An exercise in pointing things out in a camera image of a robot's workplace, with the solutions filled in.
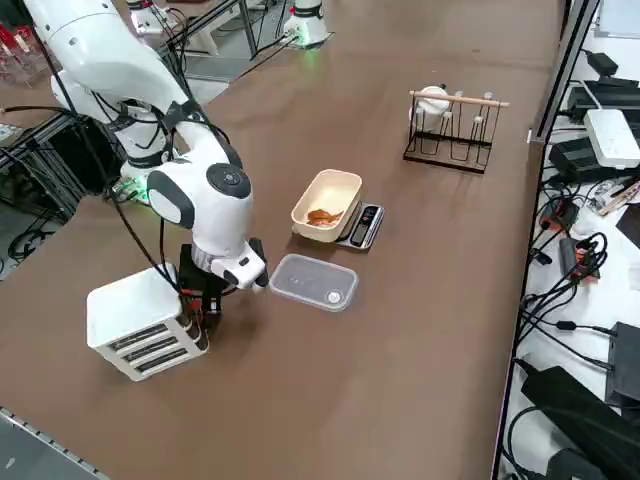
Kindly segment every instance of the robotic arm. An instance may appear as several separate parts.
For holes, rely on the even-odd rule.
[[[158,54],[130,33],[110,0],[24,3],[40,37],[64,67],[60,79],[79,113],[112,125],[117,119],[111,113],[115,117],[115,110],[127,109],[125,118],[132,123],[119,130],[119,138],[126,140],[127,129],[133,128],[140,130],[138,137],[152,136],[158,125],[131,119],[149,121],[159,112],[166,131],[175,129],[188,145],[190,151],[175,161],[156,162],[160,166],[148,174],[147,192],[158,215],[192,231],[194,263],[239,288],[266,286],[261,252],[245,240],[251,182],[235,151],[209,128]],[[65,105],[55,78],[52,87]],[[149,109],[136,111],[126,100]],[[124,140],[129,152],[133,147]],[[155,151],[165,155],[164,134],[154,142]]]

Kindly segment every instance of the wooden dowel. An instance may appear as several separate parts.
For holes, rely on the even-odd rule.
[[[498,102],[496,100],[485,100],[483,98],[456,97],[454,95],[440,95],[438,93],[416,92],[413,90],[411,90],[409,94],[411,94],[416,98],[429,98],[432,100],[448,100],[449,102],[469,103],[472,105],[485,105],[487,107],[507,108],[511,105],[509,102]]]

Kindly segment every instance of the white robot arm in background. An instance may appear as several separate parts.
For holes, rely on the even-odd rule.
[[[178,23],[152,0],[127,0],[131,21],[140,35],[161,35],[166,28],[172,29]]]
[[[284,24],[284,34],[296,35],[298,38],[294,45],[303,48],[318,45],[329,38],[322,0],[295,0],[291,17]]]
[[[110,114],[115,117],[120,109],[127,109],[123,117],[129,121],[156,120],[157,113],[166,130],[175,128],[188,145],[188,153],[149,173],[147,192],[158,215],[192,231],[194,263],[238,288],[266,286],[264,256],[256,251],[261,248],[254,250],[245,240],[252,204],[249,178],[235,151],[214,135],[159,55],[131,34],[110,0],[24,4],[64,68],[60,78],[78,113],[107,125],[113,123]],[[55,77],[52,86],[65,105]],[[129,100],[138,106],[127,106]],[[127,128],[151,139],[157,127],[133,122]],[[158,135],[153,142],[162,149],[166,138]],[[130,146],[123,145],[129,152]]]

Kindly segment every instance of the kitchen scale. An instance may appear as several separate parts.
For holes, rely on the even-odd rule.
[[[373,245],[384,217],[384,208],[360,202],[342,234],[334,242],[356,250],[369,250]]]

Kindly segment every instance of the white router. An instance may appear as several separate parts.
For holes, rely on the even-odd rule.
[[[603,110],[589,87],[581,83],[598,106],[597,110],[588,110],[584,118],[598,163],[618,170],[636,168],[640,165],[640,147],[624,114],[616,109]]]
[[[175,281],[175,267],[167,270]],[[88,295],[87,345],[138,382],[206,353],[209,340],[183,315],[173,287],[149,268]]]

